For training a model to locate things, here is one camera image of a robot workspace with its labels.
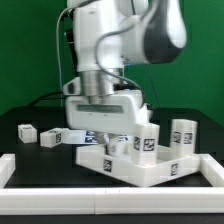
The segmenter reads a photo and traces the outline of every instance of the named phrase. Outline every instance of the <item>green backdrop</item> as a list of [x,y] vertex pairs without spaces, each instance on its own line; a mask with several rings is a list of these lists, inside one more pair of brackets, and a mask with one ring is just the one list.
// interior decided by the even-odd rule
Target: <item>green backdrop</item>
[[[55,26],[65,1],[0,2],[2,114],[59,89]],[[150,65],[161,106],[198,109],[224,126],[224,1],[181,2],[187,47],[172,64]],[[73,76],[72,65],[68,47],[61,44],[66,82]],[[128,67],[126,73],[143,87],[147,102],[157,106],[146,66]]]

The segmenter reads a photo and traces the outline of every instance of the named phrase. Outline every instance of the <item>cube with marker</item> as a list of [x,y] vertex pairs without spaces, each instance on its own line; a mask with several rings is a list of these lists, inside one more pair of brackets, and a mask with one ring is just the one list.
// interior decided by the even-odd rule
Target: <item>cube with marker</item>
[[132,162],[136,165],[154,165],[157,162],[159,126],[155,124],[137,124],[131,152]]
[[37,142],[37,130],[31,124],[18,125],[18,136],[23,143]]
[[67,128],[54,128],[40,134],[40,145],[42,147],[53,148],[63,143],[69,133]]
[[195,152],[197,122],[186,119],[172,120],[170,148],[172,159],[192,155]]

